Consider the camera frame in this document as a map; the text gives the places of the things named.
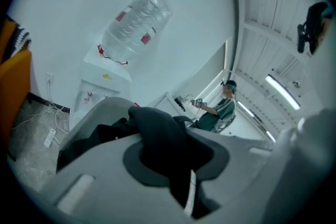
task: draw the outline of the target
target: concrete floor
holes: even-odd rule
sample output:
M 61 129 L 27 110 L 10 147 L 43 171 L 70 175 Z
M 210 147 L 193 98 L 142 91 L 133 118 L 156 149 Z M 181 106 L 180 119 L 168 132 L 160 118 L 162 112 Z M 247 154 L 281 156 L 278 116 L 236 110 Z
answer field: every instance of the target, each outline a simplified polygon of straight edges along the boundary
M 27 114 L 38 114 L 47 108 L 47 106 L 38 102 L 33 101 L 32 104 L 29 104 L 25 100 L 21 106 L 21 109 L 25 113 L 19 111 L 14 126 L 32 118 Z M 9 140 L 9 151 L 16 158 L 16 162 L 7 157 L 8 164 L 22 184 L 37 192 L 56 174 L 58 146 L 55 143 L 52 143 L 50 147 L 44 146 L 44 141 L 50 129 L 56 128 L 56 112 L 56 109 L 50 109 L 43 115 L 23 123 L 18 128 L 12 130 Z M 62 113 L 57 114 L 59 126 L 63 117 Z M 69 120 L 67 117 L 61 127 L 65 131 L 69 130 Z M 63 131 L 57 129 L 56 138 L 59 142 L 62 141 L 65 135 Z

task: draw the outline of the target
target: red string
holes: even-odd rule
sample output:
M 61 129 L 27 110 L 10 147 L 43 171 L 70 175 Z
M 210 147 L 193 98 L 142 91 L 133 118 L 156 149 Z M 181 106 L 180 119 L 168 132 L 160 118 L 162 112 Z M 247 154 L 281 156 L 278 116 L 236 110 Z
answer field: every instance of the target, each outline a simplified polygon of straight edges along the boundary
M 101 55 L 103 55 L 105 58 L 108 58 L 108 59 L 112 60 L 110 57 L 107 57 L 107 56 L 104 55 L 104 50 L 103 50 L 103 48 L 101 47 L 101 45 L 98 45 L 97 47 L 98 47 L 98 51 L 99 51 L 99 53 L 100 53 Z M 121 65 L 128 65 L 128 61 L 126 61 L 125 63 L 121 63 L 121 62 L 118 62 L 118 61 L 113 61 L 113 62 L 117 62 L 117 63 L 119 63 L 119 64 L 121 64 Z

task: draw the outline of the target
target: ceiling light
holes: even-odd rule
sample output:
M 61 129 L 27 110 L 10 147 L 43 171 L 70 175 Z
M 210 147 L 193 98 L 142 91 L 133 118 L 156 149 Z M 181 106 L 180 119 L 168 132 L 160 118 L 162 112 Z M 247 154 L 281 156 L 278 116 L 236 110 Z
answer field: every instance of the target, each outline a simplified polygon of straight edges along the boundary
M 275 139 L 274 139 L 273 135 L 271 135 L 271 133 L 269 131 L 266 131 L 266 133 L 267 133 L 268 137 L 271 138 L 273 142 L 275 142 Z
M 271 84 L 295 109 L 300 109 L 300 104 L 295 100 L 295 98 L 287 91 L 287 89 L 282 86 L 275 78 L 271 75 L 268 75 L 265 80 Z
M 246 106 L 244 106 L 240 101 L 237 102 L 251 117 L 254 117 L 254 114 L 249 111 Z

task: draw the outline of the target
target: white ceiling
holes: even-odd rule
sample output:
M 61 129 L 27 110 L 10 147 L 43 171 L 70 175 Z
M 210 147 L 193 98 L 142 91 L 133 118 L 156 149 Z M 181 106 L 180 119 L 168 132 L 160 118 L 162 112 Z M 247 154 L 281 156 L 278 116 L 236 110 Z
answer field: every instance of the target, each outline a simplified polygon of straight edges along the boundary
M 237 51 L 230 79 L 238 84 L 237 99 L 250 108 L 275 137 L 302 117 L 322 108 L 312 82 L 305 74 L 309 50 L 296 48 L 297 25 L 306 20 L 309 6 L 327 0 L 238 0 Z M 271 74 L 300 103 L 291 105 L 265 81 Z M 301 87 L 295 88 L 298 80 Z

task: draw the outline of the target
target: clear plastic bottle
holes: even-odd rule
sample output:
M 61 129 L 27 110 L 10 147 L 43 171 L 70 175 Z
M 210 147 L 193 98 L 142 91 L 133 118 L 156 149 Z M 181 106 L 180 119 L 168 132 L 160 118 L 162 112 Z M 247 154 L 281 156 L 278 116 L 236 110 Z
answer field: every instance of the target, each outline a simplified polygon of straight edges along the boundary
M 118 62 L 131 60 L 145 50 L 171 16 L 165 0 L 132 1 L 104 32 L 104 55 Z

